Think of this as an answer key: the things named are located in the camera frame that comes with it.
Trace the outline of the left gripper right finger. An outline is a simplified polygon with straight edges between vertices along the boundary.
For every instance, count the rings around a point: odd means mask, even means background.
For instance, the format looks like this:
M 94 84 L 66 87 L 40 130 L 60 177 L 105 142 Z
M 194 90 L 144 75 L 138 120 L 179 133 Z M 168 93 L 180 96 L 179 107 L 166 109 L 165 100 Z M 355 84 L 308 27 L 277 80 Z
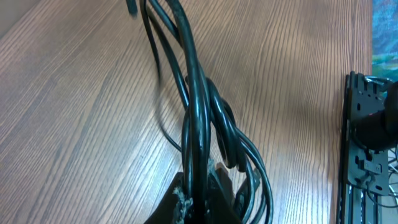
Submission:
M 234 193 L 228 170 L 217 163 L 208 174 L 208 218 L 211 224 L 237 224 L 241 219 L 233 209 Z

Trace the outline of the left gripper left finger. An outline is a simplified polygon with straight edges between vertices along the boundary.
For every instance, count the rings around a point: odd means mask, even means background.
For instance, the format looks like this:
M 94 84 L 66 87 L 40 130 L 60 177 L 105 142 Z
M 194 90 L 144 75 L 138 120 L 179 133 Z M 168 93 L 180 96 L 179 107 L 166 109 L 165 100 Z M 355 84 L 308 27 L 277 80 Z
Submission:
M 158 207 L 145 224 L 184 224 L 193 205 L 192 198 L 188 198 L 183 191 L 183 173 L 178 172 Z

